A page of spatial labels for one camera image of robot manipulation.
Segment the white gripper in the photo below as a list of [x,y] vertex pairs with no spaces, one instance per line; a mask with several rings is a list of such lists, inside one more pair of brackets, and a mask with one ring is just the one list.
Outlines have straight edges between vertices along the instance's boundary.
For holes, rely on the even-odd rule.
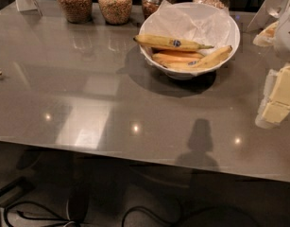
[[290,114],[290,6],[279,22],[267,26],[254,38],[253,43],[260,47],[274,44],[277,56],[289,61],[279,71],[271,69],[268,72],[264,84],[264,98],[255,119],[258,127],[273,129]]

